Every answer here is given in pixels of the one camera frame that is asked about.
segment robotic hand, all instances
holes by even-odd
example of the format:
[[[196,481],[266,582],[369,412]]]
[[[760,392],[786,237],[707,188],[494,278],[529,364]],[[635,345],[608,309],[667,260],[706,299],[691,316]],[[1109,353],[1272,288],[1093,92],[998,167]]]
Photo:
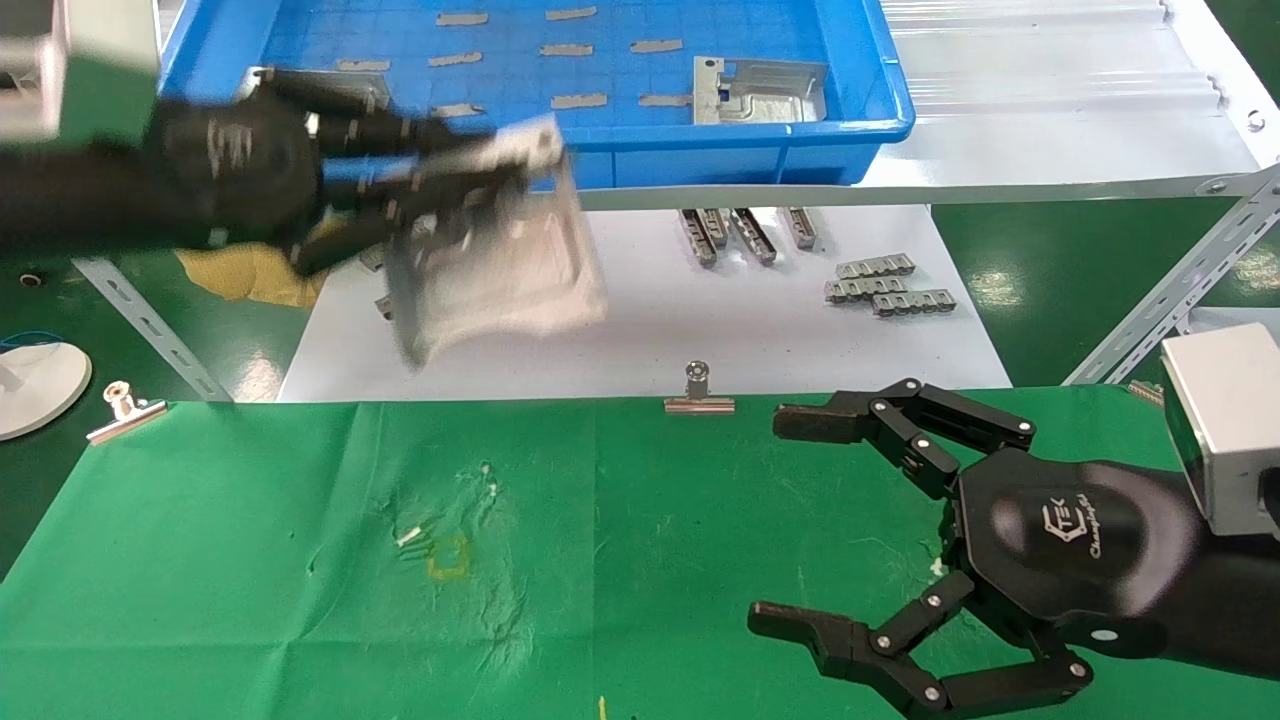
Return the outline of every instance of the robotic hand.
[[[961,469],[924,430],[988,454]],[[1032,456],[1029,420],[906,379],[783,405],[786,439],[867,441],[933,500],[950,573],[878,628],[756,602],[751,632],[804,644],[828,678],[904,716],[1056,705],[1093,679],[1068,646],[1280,679],[1280,542],[1210,530],[1183,473]],[[1030,651],[1023,665],[936,678],[911,651],[961,610]]]
[[[95,142],[0,152],[0,255],[259,241],[284,250],[306,275],[408,234],[420,217],[436,215],[447,225],[483,213],[500,193],[526,192],[531,174],[544,169],[495,158],[479,168],[419,165],[408,177],[381,182],[326,181],[326,158],[430,160],[483,146],[493,135],[401,117],[371,96],[312,77],[259,70],[256,88],[230,105],[161,100],[141,147]],[[355,215],[314,233],[326,208]]]

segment white board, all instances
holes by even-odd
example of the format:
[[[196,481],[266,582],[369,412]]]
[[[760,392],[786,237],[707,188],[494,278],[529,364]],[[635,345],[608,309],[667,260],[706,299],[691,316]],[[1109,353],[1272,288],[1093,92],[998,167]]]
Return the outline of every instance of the white board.
[[[772,208],[755,209],[778,259],[764,268],[736,238],[700,268],[678,213],[591,213],[609,292],[608,319],[549,338],[502,334],[444,350],[419,374],[401,361],[374,301],[380,273],[330,274],[280,389],[282,402],[673,396],[685,365],[710,365],[713,395],[874,389],[911,375],[948,388],[1007,387],[1009,377],[928,209],[810,210],[819,231],[799,251]],[[951,291],[947,315],[881,319],[831,306],[837,263],[906,252],[914,290]]]

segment green cloth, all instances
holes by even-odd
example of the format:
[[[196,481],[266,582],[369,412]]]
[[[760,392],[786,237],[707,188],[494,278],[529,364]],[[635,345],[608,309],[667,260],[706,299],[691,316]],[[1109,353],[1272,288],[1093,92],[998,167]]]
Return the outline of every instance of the green cloth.
[[[1117,388],[973,396],[1042,457],[1174,466]],[[896,717],[746,609],[887,619],[933,580],[941,509],[869,447],[773,438],[780,400],[178,404],[86,451],[0,585],[0,719]],[[1025,656],[963,616],[916,657]],[[1087,692],[1028,717],[1280,707],[1277,683],[1088,659]]]

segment yellow marking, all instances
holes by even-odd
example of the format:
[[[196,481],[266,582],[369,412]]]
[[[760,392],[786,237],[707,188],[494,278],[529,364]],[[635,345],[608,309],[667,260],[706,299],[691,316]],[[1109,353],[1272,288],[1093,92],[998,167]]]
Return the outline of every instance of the yellow marking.
[[[426,574],[434,580],[454,580],[467,577],[467,566],[471,564],[471,550],[467,547],[467,537],[458,533],[451,538],[457,564],[452,568],[438,568],[435,565],[435,544],[426,553]]]

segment blue plastic tray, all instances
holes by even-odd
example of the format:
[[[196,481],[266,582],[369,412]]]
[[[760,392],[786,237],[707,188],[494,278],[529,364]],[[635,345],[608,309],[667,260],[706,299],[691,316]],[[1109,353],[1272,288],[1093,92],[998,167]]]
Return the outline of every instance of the blue plastic tray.
[[[595,15],[550,22],[549,9]],[[440,13],[489,14],[438,27]],[[682,40],[635,54],[636,40]],[[590,44],[589,56],[541,56],[547,44]],[[429,58],[479,51],[474,64]],[[827,119],[694,126],[692,108],[646,108],[643,94],[692,91],[695,55],[827,63]],[[604,92],[603,108],[557,111],[580,187],[703,183],[855,183],[915,111],[877,0],[188,0],[165,56],[161,92],[225,100],[250,65],[335,69],[385,60],[396,105],[454,102],[500,126],[550,111],[556,95]]]

